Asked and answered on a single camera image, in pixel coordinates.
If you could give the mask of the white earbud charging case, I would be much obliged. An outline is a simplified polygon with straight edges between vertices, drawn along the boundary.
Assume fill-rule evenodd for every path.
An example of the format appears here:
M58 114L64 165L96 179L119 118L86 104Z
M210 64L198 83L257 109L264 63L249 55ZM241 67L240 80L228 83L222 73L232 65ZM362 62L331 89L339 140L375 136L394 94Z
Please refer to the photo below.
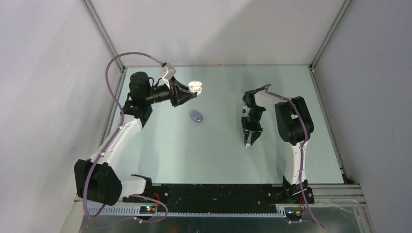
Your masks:
M200 95L203 90L201 81L190 81L188 87L189 91L196 95Z

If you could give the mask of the purple earbud charging case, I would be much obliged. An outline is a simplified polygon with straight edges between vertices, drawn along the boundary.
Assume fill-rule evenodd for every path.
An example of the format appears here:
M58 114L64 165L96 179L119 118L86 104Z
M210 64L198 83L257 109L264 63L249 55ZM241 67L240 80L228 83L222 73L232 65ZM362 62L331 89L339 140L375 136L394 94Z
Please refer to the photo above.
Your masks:
M201 123L204 120L204 117L201 113L197 112L197 111L192 111L190 113L190 118L192 121L196 122L196 123Z

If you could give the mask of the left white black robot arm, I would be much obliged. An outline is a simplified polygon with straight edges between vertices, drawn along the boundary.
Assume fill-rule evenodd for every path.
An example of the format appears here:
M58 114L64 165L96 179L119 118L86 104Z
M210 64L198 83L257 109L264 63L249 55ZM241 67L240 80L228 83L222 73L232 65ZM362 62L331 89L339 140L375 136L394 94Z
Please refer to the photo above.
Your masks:
M116 129L90 158L79 159L75 163L78 197L110 206L130 195L135 195L141 202L148 202L153 198L150 178L136 174L126 178L120 176L120 158L146 125L153 111L153 104L170 101L173 107L182 105L201 94L202 83L191 81L184 85L171 77L165 79L163 85L151 85L150 80L151 77L145 72L131 75L130 91L121 109Z

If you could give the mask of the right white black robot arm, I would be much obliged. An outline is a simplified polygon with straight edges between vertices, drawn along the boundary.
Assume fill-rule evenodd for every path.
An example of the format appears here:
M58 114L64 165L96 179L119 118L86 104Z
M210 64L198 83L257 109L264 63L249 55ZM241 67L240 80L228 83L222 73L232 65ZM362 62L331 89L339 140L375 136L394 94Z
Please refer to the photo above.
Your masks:
M267 84L243 94L241 126L244 144L248 148L257 141L263 132L260 124L262 115L272 110L280 138L291 147L291 152L286 156L282 195L285 201L295 203L308 187L306 150L314 124L303 97L288 98L271 92L269 88Z

